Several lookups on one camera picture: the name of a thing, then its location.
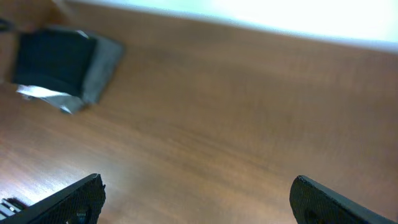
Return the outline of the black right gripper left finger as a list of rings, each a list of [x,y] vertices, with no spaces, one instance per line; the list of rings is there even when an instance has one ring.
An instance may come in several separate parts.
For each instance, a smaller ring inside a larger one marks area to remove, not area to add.
[[[1,224],[97,223],[105,200],[101,175],[90,174],[31,206],[2,199]]]

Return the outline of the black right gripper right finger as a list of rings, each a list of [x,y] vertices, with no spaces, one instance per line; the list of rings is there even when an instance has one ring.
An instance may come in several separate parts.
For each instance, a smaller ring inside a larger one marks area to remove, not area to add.
[[[294,179],[289,202],[298,224],[395,224],[304,175]]]

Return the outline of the black leggings with pink waistband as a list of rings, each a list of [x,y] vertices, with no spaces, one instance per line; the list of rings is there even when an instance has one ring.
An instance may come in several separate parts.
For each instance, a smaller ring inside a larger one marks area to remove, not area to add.
[[[22,34],[12,82],[80,96],[97,40],[77,32]]]

